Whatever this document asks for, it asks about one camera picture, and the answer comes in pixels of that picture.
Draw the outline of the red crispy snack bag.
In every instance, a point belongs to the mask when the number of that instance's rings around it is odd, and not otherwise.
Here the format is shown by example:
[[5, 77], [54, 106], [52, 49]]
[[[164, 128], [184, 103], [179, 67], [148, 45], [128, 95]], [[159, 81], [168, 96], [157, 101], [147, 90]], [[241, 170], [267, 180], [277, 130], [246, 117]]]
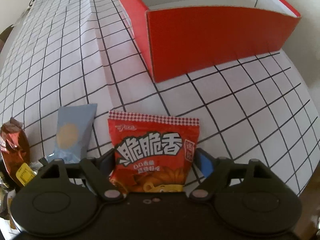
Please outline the red crispy snack bag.
[[123, 193], [181, 192], [200, 134], [198, 118], [110, 111], [115, 168], [110, 182]]

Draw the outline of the light blue snack packet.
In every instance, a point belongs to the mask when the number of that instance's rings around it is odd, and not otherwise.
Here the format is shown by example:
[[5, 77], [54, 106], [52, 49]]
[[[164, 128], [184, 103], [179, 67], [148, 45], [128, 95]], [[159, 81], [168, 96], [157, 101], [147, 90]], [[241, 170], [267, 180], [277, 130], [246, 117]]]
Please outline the light blue snack packet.
[[87, 156], [97, 104], [60, 107], [53, 152], [47, 161], [63, 159], [67, 164], [79, 163]]

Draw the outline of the yellow snack packet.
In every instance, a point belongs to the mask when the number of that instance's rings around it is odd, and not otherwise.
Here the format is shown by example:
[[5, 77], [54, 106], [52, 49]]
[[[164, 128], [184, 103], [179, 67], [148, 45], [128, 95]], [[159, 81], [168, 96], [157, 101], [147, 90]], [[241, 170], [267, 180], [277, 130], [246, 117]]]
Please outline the yellow snack packet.
[[27, 185], [35, 176], [36, 173], [27, 163], [23, 163], [16, 172], [16, 177], [23, 186]]

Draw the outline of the brown foil snack bag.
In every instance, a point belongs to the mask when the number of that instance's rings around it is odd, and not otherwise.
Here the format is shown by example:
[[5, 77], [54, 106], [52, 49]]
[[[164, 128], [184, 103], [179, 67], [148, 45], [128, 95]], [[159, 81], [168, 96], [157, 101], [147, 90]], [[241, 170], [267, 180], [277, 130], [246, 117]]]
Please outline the brown foil snack bag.
[[30, 164], [30, 146], [22, 123], [10, 118], [1, 127], [1, 155], [10, 178], [19, 186], [23, 184], [16, 172], [23, 163]]

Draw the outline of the white black grid tablecloth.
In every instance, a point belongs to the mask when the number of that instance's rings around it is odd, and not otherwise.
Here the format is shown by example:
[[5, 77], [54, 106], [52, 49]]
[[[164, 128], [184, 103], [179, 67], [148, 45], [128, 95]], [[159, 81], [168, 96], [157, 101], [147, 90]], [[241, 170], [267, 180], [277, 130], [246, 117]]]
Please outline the white black grid tablecloth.
[[23, 124], [36, 161], [53, 152], [58, 109], [88, 103], [93, 157], [112, 147], [115, 109], [199, 118], [200, 148], [259, 159], [296, 194], [319, 163], [319, 114], [283, 51], [155, 83], [118, 0], [36, 0], [2, 67], [1, 122]]

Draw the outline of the red cardboard box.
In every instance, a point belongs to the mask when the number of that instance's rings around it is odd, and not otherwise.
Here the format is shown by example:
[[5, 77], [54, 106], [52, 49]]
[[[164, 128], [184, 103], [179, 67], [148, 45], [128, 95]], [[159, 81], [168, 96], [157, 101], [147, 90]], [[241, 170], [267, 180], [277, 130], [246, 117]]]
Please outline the red cardboard box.
[[300, 21], [285, 0], [119, 0], [156, 82], [278, 51]]

